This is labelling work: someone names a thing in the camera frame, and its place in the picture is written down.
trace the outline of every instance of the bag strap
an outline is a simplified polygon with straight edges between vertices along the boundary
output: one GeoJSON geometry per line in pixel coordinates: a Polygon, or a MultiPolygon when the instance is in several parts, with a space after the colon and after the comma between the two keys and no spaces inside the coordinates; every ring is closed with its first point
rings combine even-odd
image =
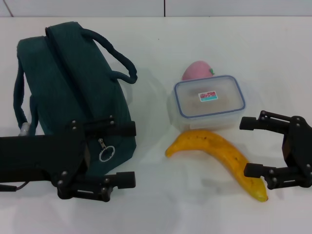
{"type": "MultiPolygon", "coordinates": [[[[27,123],[27,118],[25,116],[25,113],[23,109],[21,108],[21,105],[23,104],[24,100],[24,70],[21,64],[20,59],[19,60],[19,70],[18,75],[15,81],[14,85],[14,92],[13,92],[13,108],[15,112],[16,119],[19,124],[19,128],[21,129],[23,123],[27,123]]],[[[38,111],[37,111],[37,103],[35,101],[35,98],[31,95],[30,96],[30,113],[32,116],[32,121],[30,124],[28,135],[34,136],[36,134],[36,128],[38,126],[38,111]]]]}
{"type": "Polygon", "coordinates": [[[121,72],[112,71],[111,76],[113,79],[121,79],[129,84],[134,84],[137,81],[136,67],[123,54],[115,50],[113,45],[105,37],[94,31],[84,28],[81,28],[81,35],[86,38],[90,38],[97,41],[101,46],[103,46],[108,51],[108,53],[110,53],[114,58],[116,58],[129,71],[130,77],[121,72]]]}

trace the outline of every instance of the plastic food container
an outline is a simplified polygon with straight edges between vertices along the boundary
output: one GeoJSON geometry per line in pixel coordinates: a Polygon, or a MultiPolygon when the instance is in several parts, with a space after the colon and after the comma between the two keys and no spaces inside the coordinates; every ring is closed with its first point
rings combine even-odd
{"type": "Polygon", "coordinates": [[[181,81],[175,85],[175,120],[182,131],[218,129],[238,121],[245,99],[234,77],[181,81]]]}

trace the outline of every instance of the yellow banana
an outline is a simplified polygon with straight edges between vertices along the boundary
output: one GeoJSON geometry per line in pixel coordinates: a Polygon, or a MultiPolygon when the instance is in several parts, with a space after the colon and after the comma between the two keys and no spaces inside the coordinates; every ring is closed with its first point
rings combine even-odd
{"type": "Polygon", "coordinates": [[[268,200],[262,179],[244,176],[244,168],[248,160],[223,137],[207,130],[184,132],[166,150],[166,157],[171,157],[175,152],[182,150],[203,150],[214,156],[252,197],[261,202],[268,200]]]}

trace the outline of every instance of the zipper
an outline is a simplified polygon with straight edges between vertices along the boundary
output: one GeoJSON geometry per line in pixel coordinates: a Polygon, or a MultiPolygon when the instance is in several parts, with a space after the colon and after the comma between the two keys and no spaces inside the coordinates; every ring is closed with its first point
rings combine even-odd
{"type": "Polygon", "coordinates": [[[63,74],[65,81],[67,82],[69,88],[73,92],[76,100],[78,101],[78,104],[82,111],[84,112],[86,118],[88,120],[93,120],[93,114],[91,112],[91,109],[88,105],[88,102],[86,98],[84,97],[81,89],[79,88],[79,85],[75,81],[74,75],[71,73],[69,67],[65,63],[64,57],[62,56],[60,49],[53,37],[53,34],[51,33],[49,28],[45,29],[46,31],[46,37],[44,37],[46,44],[55,60],[57,63],[58,68],[60,69],[61,73],[63,74]]]}

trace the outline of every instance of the white wall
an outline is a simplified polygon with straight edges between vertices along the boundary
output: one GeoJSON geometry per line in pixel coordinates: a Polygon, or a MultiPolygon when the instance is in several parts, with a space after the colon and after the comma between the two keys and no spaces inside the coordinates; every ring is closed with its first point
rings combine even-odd
{"type": "Polygon", "coordinates": [[[4,5],[3,1],[0,0],[0,17],[2,16],[10,16],[10,13],[6,9],[6,6],[4,5]]]}
{"type": "Polygon", "coordinates": [[[166,0],[166,16],[312,16],[312,0],[166,0]]]}
{"type": "Polygon", "coordinates": [[[14,16],[163,16],[163,0],[6,0],[14,16]]]}

